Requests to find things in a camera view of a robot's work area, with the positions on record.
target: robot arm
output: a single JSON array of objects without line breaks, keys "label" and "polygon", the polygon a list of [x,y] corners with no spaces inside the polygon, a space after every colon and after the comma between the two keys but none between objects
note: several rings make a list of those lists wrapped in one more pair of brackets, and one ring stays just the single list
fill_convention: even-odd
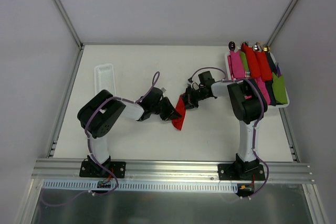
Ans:
[{"label": "robot arm", "polygon": [[[113,98],[113,95],[102,90],[93,97],[77,114],[77,118],[83,129],[97,108],[104,101]],[[137,121],[148,119],[151,114],[158,114],[163,121],[178,119],[181,115],[174,109],[167,97],[163,97],[163,91],[153,87],[151,91],[139,103],[124,102],[125,100],[113,99],[107,102],[101,110],[94,116],[88,125],[88,134],[90,136],[90,154],[88,161],[82,170],[91,177],[104,177],[106,171],[92,159],[94,156],[99,164],[106,169],[111,168],[111,158],[108,152],[107,133],[111,130],[117,119],[122,116]]]},{"label": "robot arm", "polygon": [[250,179],[258,171],[259,167],[259,159],[255,156],[253,149],[257,152],[260,123],[255,128],[255,142],[253,132],[255,122],[261,114],[260,101],[250,83],[255,87],[262,99],[264,112],[267,111],[266,100],[254,79],[249,79],[248,82],[246,80],[216,82],[209,71],[199,74],[198,77],[200,79],[199,88],[194,89],[192,85],[188,85],[182,95],[185,109],[198,108],[200,100],[210,97],[229,96],[234,115],[239,120],[240,142],[236,161],[225,173],[235,174],[235,177],[240,179]]}]

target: green cloth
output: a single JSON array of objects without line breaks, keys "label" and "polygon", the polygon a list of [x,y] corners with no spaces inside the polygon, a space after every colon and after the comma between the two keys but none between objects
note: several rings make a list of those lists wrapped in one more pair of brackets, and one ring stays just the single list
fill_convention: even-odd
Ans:
[{"label": "green cloth", "polygon": [[246,59],[246,54],[242,51],[239,51],[239,56],[240,56],[240,59],[242,60],[244,70],[249,71],[248,63],[247,63],[247,59]]},{"label": "green cloth", "polygon": [[273,76],[273,93],[275,100],[277,102],[282,103],[282,104],[287,104],[287,96],[286,96],[286,88],[285,88],[285,80],[283,78],[283,75],[280,77],[277,77],[275,73],[272,73]]}]

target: red cloth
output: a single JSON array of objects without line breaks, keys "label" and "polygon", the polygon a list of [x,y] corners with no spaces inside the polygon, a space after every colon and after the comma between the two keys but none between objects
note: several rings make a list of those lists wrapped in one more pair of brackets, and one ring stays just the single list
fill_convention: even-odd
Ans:
[{"label": "red cloth", "polygon": [[250,72],[251,72],[251,77],[254,79],[261,77],[259,64],[258,64],[256,55],[254,51],[252,50],[252,48],[246,46],[245,44],[242,44],[242,51],[246,55],[248,68],[250,69]]},{"label": "red cloth", "polygon": [[264,51],[262,52],[254,52],[259,64],[259,69],[260,69],[260,73],[261,73],[261,79],[263,81],[271,81],[272,80],[272,72],[271,72],[271,68],[269,67],[268,61],[267,61],[267,57]]},{"label": "red cloth", "polygon": [[179,119],[172,120],[172,124],[175,128],[177,128],[179,131],[182,129],[183,121],[185,117],[185,106],[184,102],[182,100],[182,96],[178,99],[177,105],[176,105],[176,111],[182,116]]}]

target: gray floor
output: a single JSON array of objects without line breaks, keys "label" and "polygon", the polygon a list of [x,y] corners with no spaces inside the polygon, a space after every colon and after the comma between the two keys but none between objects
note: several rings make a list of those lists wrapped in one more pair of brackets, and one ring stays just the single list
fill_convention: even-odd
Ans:
[{"label": "gray floor", "polygon": [[[58,204],[77,193],[45,190],[43,198]],[[312,223],[301,185],[267,185],[251,201],[233,202],[236,198],[218,193],[116,191],[106,197],[84,194],[64,207],[39,204],[33,223]]]}]

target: white tray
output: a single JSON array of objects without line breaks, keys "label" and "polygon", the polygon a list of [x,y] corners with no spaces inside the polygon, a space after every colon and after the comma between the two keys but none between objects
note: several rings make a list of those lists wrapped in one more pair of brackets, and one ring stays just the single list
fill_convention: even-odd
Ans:
[{"label": "white tray", "polygon": [[117,95],[115,91],[115,79],[114,79],[114,69],[111,63],[98,65],[94,68],[94,75],[95,75],[95,85],[94,85],[94,92],[98,94],[103,89],[106,89],[114,96]]},{"label": "white tray", "polygon": [[[276,62],[276,61],[275,61],[275,58],[274,58],[274,55],[273,55],[272,53],[270,53],[270,54],[271,54],[271,57],[272,57],[273,62]],[[225,67],[226,67],[226,72],[227,72],[227,77],[228,77],[228,79],[229,79],[229,80],[232,80],[232,78],[231,78],[231,73],[230,73],[230,68],[229,68],[229,62],[228,62],[228,60],[227,60],[227,57],[228,57],[229,55],[230,55],[230,52],[227,52],[227,53],[225,54]],[[288,101],[287,104],[280,104],[280,105],[275,105],[275,106],[273,106],[273,105],[269,105],[268,108],[269,108],[269,109],[279,109],[279,108],[285,108],[285,107],[287,107],[287,106],[289,105],[289,98],[288,98],[287,89],[286,89],[286,96],[287,96],[287,101]]]}]

